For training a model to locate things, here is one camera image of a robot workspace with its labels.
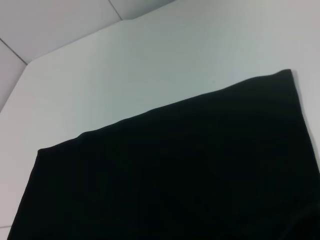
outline white tile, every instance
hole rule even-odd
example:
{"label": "white tile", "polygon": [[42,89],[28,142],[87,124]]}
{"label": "white tile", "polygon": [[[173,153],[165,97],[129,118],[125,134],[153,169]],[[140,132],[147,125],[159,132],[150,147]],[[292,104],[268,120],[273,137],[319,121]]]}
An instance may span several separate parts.
{"label": "white tile", "polygon": [[0,112],[26,65],[0,41]]}
{"label": "white tile", "polygon": [[10,227],[0,228],[0,240],[7,240],[10,232]]}
{"label": "white tile", "polygon": [[108,0],[0,0],[0,37],[27,63],[118,21]]}
{"label": "white tile", "polygon": [[135,19],[174,0],[110,0],[123,20]]}

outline black fabric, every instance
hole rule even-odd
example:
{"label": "black fabric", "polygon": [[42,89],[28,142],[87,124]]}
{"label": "black fabric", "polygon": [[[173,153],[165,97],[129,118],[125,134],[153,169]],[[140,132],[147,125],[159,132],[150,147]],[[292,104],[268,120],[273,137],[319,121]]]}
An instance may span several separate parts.
{"label": "black fabric", "polygon": [[284,239],[318,201],[283,70],[39,150],[8,239]]}

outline black cloth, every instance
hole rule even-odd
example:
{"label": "black cloth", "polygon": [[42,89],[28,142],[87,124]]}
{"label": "black cloth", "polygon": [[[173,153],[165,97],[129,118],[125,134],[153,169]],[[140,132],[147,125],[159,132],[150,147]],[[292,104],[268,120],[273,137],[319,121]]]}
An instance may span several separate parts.
{"label": "black cloth", "polygon": [[40,149],[8,239],[284,239],[319,201],[283,70]]}

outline white surface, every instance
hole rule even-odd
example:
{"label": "white surface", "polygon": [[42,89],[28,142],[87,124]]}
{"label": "white surface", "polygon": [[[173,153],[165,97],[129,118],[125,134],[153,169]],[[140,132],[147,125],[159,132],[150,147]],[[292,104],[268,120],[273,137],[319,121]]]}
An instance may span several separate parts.
{"label": "white surface", "polygon": [[27,63],[118,21],[108,0],[0,0],[0,37]]}
{"label": "white surface", "polygon": [[0,240],[7,240],[10,232],[10,227],[0,228]]}
{"label": "white surface", "polygon": [[123,20],[130,20],[156,10],[174,0],[110,0]]}
{"label": "white surface", "polygon": [[25,67],[26,65],[0,41],[0,112]]}
{"label": "white surface", "polygon": [[177,0],[31,62],[0,112],[0,226],[37,150],[124,118],[291,68],[320,144],[318,0]]}

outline folded black garment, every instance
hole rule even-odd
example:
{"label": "folded black garment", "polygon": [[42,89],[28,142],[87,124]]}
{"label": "folded black garment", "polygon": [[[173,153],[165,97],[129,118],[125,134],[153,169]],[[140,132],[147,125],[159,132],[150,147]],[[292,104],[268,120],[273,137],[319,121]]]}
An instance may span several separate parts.
{"label": "folded black garment", "polygon": [[8,239],[306,240],[319,201],[283,70],[39,150]]}

